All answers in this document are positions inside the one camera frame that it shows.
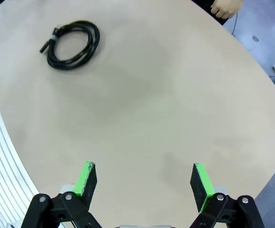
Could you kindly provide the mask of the person's left hand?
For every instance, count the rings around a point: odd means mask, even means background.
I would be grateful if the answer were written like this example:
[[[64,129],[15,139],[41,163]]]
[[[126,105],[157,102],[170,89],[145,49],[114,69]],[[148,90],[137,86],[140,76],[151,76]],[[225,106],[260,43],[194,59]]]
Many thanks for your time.
[[[229,19],[243,6],[244,0],[215,0],[211,5],[211,13],[217,18]]]

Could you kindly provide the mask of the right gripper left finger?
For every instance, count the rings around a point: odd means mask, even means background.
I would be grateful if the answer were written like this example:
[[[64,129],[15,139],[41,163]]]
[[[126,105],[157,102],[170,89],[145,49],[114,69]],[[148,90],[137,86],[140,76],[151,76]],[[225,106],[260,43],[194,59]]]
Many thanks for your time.
[[[71,222],[76,228],[99,228],[101,225],[89,212],[97,184],[95,164],[87,161],[73,189],[51,198],[36,194],[23,219],[22,228],[58,228]]]

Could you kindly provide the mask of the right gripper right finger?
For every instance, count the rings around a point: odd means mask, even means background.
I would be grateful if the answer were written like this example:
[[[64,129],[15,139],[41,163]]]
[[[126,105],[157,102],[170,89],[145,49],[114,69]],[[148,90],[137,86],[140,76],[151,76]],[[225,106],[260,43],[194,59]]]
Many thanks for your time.
[[[190,185],[199,213],[192,228],[213,228],[216,223],[224,223],[228,228],[264,227],[254,198],[242,195],[233,199],[215,191],[202,163],[193,165]]]

